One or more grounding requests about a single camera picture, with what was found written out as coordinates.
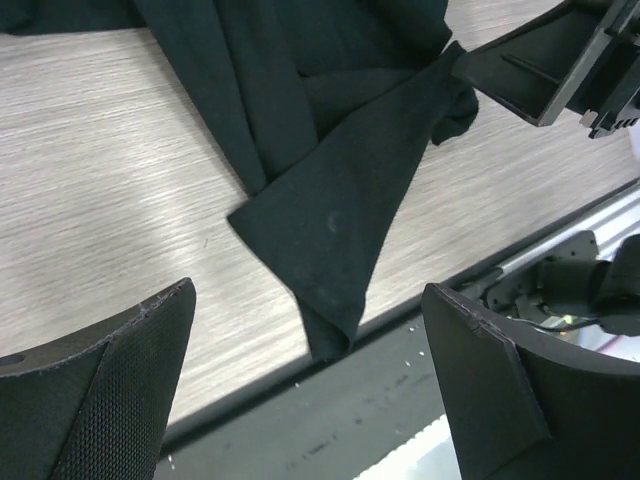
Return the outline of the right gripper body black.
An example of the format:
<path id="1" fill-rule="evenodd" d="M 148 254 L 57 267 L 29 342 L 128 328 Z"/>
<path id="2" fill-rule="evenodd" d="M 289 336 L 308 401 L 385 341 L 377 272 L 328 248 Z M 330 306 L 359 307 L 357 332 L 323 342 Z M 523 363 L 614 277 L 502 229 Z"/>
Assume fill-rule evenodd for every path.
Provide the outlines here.
<path id="1" fill-rule="evenodd" d="M 549 121 L 568 109 L 591 139 L 639 122 L 639 3 L 563 1 L 549 11 L 560 23 L 558 86 Z"/>

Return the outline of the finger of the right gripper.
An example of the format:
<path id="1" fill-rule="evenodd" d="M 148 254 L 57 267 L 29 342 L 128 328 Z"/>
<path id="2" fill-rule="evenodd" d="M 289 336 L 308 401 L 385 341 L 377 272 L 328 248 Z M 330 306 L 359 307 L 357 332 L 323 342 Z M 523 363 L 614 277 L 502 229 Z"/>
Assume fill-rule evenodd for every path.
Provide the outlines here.
<path id="1" fill-rule="evenodd" d="M 549 126 L 580 91 L 607 48 L 610 1 L 563 1 L 463 54 L 453 74 L 536 126 Z"/>

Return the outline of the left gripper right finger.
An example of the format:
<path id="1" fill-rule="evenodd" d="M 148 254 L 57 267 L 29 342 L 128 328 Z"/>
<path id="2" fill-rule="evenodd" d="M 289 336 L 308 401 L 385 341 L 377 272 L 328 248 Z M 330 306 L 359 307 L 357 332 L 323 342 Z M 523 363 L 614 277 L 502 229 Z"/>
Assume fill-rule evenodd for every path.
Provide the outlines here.
<path id="1" fill-rule="evenodd" d="M 636 479 L 639 365 L 498 315 L 441 284 L 422 296 L 465 479 Z"/>

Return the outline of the black t shirt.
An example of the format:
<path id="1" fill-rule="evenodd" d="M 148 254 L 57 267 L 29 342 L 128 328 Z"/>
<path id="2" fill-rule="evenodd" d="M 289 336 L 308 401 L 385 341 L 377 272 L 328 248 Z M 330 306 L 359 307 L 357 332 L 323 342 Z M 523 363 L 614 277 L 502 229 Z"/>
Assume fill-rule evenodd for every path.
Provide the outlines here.
<path id="1" fill-rule="evenodd" d="M 228 221 L 292 292 L 313 357 L 346 354 L 429 145 L 473 89 L 444 1 L 5 1 L 15 36 L 147 28 L 248 193 Z"/>

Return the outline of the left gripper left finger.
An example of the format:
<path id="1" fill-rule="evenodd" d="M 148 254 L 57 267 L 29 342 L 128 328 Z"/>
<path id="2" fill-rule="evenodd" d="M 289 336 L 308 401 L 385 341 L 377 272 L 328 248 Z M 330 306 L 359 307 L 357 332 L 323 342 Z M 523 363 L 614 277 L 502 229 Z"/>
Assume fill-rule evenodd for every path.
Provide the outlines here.
<path id="1" fill-rule="evenodd" d="M 184 278 L 110 318 L 1 359 L 4 479 L 151 479 L 190 337 Z"/>

